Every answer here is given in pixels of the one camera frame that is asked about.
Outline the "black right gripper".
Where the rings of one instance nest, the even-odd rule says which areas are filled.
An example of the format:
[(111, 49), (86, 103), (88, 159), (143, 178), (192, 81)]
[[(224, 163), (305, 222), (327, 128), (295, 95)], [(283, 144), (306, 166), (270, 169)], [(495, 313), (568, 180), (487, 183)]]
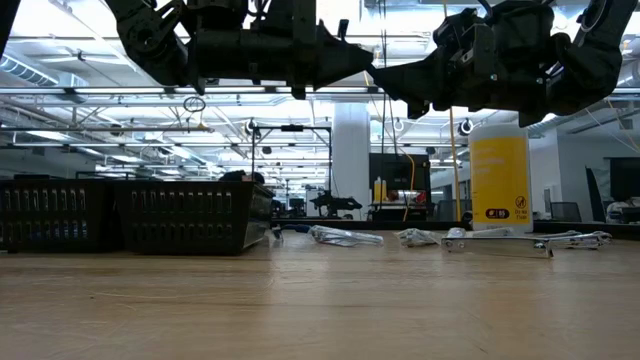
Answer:
[(554, 13), (543, 2), (482, 4), (449, 15), (434, 32), (432, 62), (376, 68), (368, 74), (393, 100), (407, 104), (407, 117), (430, 109), (531, 109), (542, 90)]

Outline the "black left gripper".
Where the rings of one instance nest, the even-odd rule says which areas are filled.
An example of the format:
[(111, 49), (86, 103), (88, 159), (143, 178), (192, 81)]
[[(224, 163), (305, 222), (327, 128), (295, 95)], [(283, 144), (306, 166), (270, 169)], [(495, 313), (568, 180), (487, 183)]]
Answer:
[(367, 70), (373, 53), (337, 38), (316, 0), (210, 0), (196, 16), (192, 66), (202, 78), (283, 81), (296, 99)]

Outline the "clear packet with teal item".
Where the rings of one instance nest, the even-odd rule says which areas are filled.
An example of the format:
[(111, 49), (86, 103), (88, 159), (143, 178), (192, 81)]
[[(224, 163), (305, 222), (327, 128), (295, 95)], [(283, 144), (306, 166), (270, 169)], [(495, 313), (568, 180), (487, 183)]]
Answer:
[(484, 230), (465, 230), (464, 228), (451, 228), (447, 232), (446, 238), (474, 238), (474, 237), (496, 238), (496, 237), (513, 237), (514, 235), (515, 235), (515, 231), (513, 228), (510, 228), (510, 227), (484, 229)]

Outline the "clear plastic toiletry packet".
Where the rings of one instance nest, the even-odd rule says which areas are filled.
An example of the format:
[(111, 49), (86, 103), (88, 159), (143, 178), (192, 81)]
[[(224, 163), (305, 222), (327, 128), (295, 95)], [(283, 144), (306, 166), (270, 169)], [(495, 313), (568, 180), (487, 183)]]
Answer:
[(356, 247), (359, 245), (382, 246), (384, 244), (384, 238), (379, 235), (319, 225), (311, 227), (307, 234), (317, 243), (339, 247)]

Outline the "black cabinet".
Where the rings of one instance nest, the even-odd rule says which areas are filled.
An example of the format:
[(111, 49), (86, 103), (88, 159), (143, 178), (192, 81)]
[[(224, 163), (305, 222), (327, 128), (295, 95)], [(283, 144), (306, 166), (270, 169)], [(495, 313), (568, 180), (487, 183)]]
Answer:
[(369, 186), (380, 177), (388, 190), (430, 190), (430, 168), (428, 155), (370, 153)]

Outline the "white column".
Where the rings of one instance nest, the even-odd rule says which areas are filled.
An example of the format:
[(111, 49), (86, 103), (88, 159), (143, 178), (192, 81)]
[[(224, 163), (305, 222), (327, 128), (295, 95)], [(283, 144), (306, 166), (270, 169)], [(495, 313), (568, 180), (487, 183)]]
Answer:
[(339, 211), (365, 220), (371, 202), (369, 185), (370, 114), (366, 103), (337, 103), (332, 122), (332, 186), (337, 197), (350, 198), (361, 209)]

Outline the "yellow and white wipes canister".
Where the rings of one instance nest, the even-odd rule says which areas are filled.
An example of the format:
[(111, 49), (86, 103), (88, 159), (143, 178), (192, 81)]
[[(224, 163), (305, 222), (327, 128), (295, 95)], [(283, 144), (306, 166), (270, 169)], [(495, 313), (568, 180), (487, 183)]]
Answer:
[(469, 135), (473, 228), (533, 230), (529, 140), (515, 124), (475, 128)]

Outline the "dark background table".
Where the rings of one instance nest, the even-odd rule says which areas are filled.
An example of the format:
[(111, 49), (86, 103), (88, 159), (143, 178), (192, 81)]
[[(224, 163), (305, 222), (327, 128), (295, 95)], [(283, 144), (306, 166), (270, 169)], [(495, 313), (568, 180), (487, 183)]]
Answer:
[(373, 222), (426, 221), (434, 214), (434, 205), (404, 203), (373, 203), (369, 205), (368, 220)]

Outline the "person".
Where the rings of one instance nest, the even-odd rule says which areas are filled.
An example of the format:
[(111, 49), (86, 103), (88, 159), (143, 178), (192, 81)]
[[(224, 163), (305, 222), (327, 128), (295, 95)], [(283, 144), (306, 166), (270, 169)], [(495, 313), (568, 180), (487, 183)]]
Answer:
[(640, 197), (632, 197), (627, 200), (615, 200), (606, 209), (606, 222), (623, 224), (623, 210), (625, 208), (640, 208)]
[(264, 176), (258, 172), (247, 173), (244, 170), (226, 172), (219, 178), (220, 182), (256, 182), (265, 184)]

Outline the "black mesh chair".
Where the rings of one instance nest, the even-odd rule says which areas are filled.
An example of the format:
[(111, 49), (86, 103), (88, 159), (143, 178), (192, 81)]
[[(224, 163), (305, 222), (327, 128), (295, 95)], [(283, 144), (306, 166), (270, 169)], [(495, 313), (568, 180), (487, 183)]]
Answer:
[(579, 205), (576, 202), (552, 202), (550, 204), (551, 219), (556, 222), (582, 221)]

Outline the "grey metal pipe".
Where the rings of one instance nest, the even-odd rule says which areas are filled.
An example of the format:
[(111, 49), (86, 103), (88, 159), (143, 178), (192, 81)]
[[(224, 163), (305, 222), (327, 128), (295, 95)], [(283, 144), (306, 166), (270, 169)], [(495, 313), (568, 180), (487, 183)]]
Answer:
[(35, 128), (35, 127), (0, 127), (0, 133), (33, 133), (33, 132), (46, 132), (46, 133), (129, 133), (129, 132), (178, 132), (178, 133), (195, 133), (215, 132), (212, 128), (198, 128), (198, 127), (75, 127), (75, 128)]

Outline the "black slotted plastic basket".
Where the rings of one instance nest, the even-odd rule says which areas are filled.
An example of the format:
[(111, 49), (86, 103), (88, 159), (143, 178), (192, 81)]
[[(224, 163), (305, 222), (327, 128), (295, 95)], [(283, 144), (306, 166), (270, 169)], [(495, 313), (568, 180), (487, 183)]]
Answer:
[(112, 183), (0, 181), (0, 250), (100, 253), (123, 248)]
[(115, 202), (128, 250), (234, 256), (270, 229), (273, 192), (254, 182), (122, 181)]

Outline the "black computer monitor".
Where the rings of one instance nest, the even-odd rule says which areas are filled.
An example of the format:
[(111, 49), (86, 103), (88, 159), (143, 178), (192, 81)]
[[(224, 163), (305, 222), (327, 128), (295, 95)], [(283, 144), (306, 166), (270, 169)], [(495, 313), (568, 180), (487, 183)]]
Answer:
[(610, 193), (615, 200), (640, 197), (640, 157), (610, 159)]

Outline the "black frame stand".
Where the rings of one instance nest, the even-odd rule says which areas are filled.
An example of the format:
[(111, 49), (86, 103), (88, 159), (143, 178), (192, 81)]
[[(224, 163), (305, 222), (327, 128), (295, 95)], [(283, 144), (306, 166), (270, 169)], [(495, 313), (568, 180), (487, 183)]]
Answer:
[(332, 129), (301, 124), (259, 126), (262, 138), (251, 138), (251, 170), (265, 184), (305, 195), (310, 187), (332, 194)]

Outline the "silver ventilation duct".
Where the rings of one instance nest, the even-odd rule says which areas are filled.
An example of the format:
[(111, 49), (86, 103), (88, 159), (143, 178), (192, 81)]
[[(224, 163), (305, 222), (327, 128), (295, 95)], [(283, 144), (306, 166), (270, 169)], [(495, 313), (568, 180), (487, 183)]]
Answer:
[(564, 116), (549, 113), (540, 122), (527, 127), (528, 137), (542, 138), (548, 130), (557, 127), (563, 120)]

